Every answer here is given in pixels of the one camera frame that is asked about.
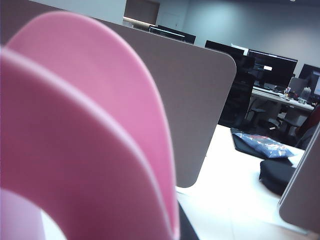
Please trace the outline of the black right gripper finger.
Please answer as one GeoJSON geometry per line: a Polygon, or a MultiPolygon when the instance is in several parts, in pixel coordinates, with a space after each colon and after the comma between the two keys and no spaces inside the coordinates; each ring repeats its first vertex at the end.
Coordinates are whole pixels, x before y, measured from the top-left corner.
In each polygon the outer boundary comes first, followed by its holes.
{"type": "Polygon", "coordinates": [[[180,221],[180,239],[181,240],[199,240],[189,218],[187,217],[182,205],[177,201],[179,208],[179,221],[180,221]]]}

